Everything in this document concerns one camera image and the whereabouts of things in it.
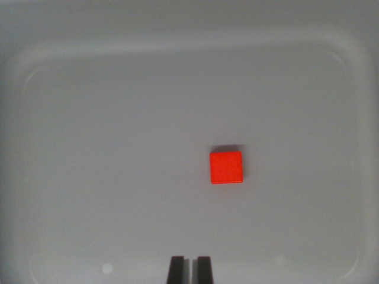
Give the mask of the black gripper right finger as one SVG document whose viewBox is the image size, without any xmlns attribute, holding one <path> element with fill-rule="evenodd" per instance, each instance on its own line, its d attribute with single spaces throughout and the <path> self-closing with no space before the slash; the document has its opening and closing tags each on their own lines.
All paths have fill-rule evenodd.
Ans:
<svg viewBox="0 0 379 284">
<path fill-rule="evenodd" d="M 199 256 L 192 261 L 192 283 L 213 284 L 213 270 L 210 256 Z"/>
</svg>

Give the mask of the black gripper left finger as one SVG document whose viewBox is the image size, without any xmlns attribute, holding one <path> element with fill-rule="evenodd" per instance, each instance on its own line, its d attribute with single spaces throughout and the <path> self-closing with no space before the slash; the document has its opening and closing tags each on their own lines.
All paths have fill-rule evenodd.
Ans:
<svg viewBox="0 0 379 284">
<path fill-rule="evenodd" d="M 172 256 L 168 276 L 167 284 L 189 284 L 190 282 L 190 261 L 184 256 Z"/>
</svg>

